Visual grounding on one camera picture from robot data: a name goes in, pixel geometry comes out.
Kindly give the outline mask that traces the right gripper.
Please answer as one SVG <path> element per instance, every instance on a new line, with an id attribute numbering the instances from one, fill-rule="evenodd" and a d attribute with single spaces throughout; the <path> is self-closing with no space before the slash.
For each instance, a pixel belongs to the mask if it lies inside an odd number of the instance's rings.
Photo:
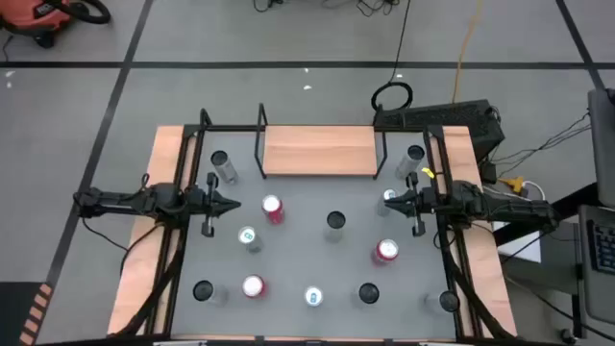
<path id="1" fill-rule="evenodd" d="M 435 206 L 434 190 L 430 186 L 419 189 L 417 187 L 418 183 L 418 174 L 411 172 L 406 178 L 408 190 L 404 193 L 396 190 L 397 196 L 385 202 L 387 208 L 395 210 L 407 218 L 414 218 L 414 225 L 412 226 L 413 236 L 422 236 L 426 233 L 422 214 L 432 214 Z"/>

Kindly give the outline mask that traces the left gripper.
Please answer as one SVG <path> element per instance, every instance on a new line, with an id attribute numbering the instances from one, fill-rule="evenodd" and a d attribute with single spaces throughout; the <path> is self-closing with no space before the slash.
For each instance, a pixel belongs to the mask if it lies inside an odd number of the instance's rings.
<path id="1" fill-rule="evenodd" d="M 214 237 L 213 217 L 219 218 L 224 213 L 241 207 L 241 203 L 224 197 L 216 190 L 216 174 L 207 175 L 207 189 L 203 190 L 197 185 L 191 185 L 185 191 L 188 213 L 190 215 L 203 214 L 201 234 L 205 237 Z"/>

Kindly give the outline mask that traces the black-top white Celsius can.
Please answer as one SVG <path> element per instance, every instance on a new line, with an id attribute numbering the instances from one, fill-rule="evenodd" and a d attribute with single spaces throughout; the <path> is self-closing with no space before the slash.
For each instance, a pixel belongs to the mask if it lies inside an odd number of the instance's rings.
<path id="1" fill-rule="evenodd" d="M 425 156 L 425 150 L 420 145 L 408 146 L 397 164 L 395 177 L 404 180 L 410 173 L 415 172 Z"/>
<path id="2" fill-rule="evenodd" d="M 427 310 L 433 313 L 455 313 L 459 310 L 460 302 L 457 295 L 451 290 L 432 292 L 425 296 L 424 304 Z"/>
<path id="3" fill-rule="evenodd" d="M 234 166 L 225 151 L 217 150 L 210 156 L 210 162 L 216 170 L 218 176 L 226 184 L 235 184 L 238 180 L 238 175 Z"/>
<path id="4" fill-rule="evenodd" d="M 380 290 L 373 283 L 360 284 L 352 294 L 352 302 L 357 308 L 366 308 L 375 305 L 380 299 Z"/>
<path id="5" fill-rule="evenodd" d="M 337 242 L 343 236 L 343 228 L 346 224 L 345 215 L 339 211 L 331 211 L 327 216 L 327 228 L 325 229 L 325 239 L 330 242 Z"/>
<path id="6" fill-rule="evenodd" d="M 229 291 L 224 285 L 207 280 L 196 283 L 192 288 L 192 295 L 199 302 L 215 306 L 224 306 L 229 300 Z"/>

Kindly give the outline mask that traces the silver blue Red Bull can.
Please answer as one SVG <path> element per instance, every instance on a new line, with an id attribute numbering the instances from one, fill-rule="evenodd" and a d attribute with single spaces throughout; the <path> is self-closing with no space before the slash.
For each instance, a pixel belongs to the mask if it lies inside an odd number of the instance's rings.
<path id="1" fill-rule="evenodd" d="M 385 204 L 385 202 L 391 198 L 395 198 L 397 196 L 397 191 L 393 188 L 388 188 L 384 190 L 379 197 L 377 203 L 377 215 L 381 217 L 386 217 L 391 209 Z"/>
<path id="2" fill-rule="evenodd" d="M 308 306 L 318 307 L 323 302 L 323 291 L 317 286 L 309 286 L 304 293 L 304 299 Z"/>
<path id="3" fill-rule="evenodd" d="M 258 232 L 251 226 L 245 226 L 239 230 L 238 240 L 249 253 L 258 253 L 262 250 L 262 239 Z"/>

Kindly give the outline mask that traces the red Fanta strawberry can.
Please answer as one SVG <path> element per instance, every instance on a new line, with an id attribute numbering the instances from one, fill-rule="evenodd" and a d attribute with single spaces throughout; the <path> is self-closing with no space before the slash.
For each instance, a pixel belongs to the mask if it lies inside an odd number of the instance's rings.
<path id="1" fill-rule="evenodd" d="M 282 224 L 284 221 L 283 202 L 276 195 L 266 195 L 262 199 L 261 208 L 267 220 L 274 224 Z"/>
<path id="2" fill-rule="evenodd" d="M 380 240 L 372 251 L 372 262 L 376 265 L 387 265 L 399 256 L 398 244 L 390 238 Z"/>
<path id="3" fill-rule="evenodd" d="M 267 293 L 267 283 L 260 275 L 249 275 L 242 283 L 242 292 L 249 299 L 263 298 Z"/>

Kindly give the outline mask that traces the white paper sheet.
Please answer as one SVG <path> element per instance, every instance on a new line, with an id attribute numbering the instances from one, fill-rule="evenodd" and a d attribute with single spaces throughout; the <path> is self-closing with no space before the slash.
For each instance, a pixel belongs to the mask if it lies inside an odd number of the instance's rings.
<path id="1" fill-rule="evenodd" d="M 500 245 L 498 247 L 499 254 L 504 256 L 515 255 L 517 259 L 539 263 L 542 259 L 539 236 L 539 232 L 534 232 Z"/>

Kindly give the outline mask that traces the grey laptop keyboard deck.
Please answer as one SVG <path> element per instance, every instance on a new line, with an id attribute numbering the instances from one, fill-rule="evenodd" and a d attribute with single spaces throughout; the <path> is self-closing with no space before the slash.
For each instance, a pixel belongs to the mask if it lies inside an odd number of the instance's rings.
<path id="1" fill-rule="evenodd" d="M 615 210 L 578 210 L 585 307 L 596 320 L 615 325 Z"/>

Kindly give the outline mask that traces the grey monitor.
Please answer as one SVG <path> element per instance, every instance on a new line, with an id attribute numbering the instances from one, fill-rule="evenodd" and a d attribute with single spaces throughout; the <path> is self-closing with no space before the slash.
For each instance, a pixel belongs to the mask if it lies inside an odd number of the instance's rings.
<path id="1" fill-rule="evenodd" d="M 588 92 L 599 200 L 615 209 L 615 88 Z"/>

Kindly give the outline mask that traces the black floor mat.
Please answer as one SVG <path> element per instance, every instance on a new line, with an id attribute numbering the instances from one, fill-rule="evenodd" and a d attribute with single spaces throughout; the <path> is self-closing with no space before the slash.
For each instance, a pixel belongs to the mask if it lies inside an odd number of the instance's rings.
<path id="1" fill-rule="evenodd" d="M 52 291 L 47 283 L 0 283 L 0 346 L 35 346 Z"/>

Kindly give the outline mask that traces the orange shop vacuum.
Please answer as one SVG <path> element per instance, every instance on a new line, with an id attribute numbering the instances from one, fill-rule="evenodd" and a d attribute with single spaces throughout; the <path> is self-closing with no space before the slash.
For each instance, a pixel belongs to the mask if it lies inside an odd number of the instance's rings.
<path id="1" fill-rule="evenodd" d="M 0 0 L 0 29 L 30 37 L 38 46 L 55 45 L 55 35 L 71 22 L 71 17 L 45 0 Z"/>

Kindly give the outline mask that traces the wooden shelf with black frame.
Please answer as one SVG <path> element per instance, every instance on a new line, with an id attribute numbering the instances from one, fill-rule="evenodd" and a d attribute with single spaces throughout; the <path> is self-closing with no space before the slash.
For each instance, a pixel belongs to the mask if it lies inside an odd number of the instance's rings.
<path id="1" fill-rule="evenodd" d="M 271 125 L 258 105 L 254 158 L 270 176 L 370 177 L 388 159 L 386 133 L 372 125 Z"/>

